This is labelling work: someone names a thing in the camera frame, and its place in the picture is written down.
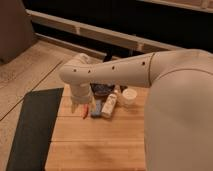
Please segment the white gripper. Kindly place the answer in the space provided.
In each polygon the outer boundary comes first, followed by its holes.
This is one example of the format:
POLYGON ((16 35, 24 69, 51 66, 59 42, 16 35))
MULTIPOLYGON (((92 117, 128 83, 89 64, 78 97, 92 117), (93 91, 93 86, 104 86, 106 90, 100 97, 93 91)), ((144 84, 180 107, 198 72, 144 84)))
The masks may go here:
POLYGON ((71 85, 71 100, 73 101, 71 105, 71 113, 75 113, 78 104, 86 104, 92 100, 92 91, 88 83, 80 85, 71 85))

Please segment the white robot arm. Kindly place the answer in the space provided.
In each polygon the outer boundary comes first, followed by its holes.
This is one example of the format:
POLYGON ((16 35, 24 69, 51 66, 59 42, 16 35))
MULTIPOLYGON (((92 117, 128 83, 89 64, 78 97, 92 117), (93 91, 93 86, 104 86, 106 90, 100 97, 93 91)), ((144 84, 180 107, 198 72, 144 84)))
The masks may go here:
POLYGON ((92 83, 147 88, 147 171, 213 171, 213 53, 161 51, 97 64, 78 54, 60 78, 76 104, 92 101, 92 83))

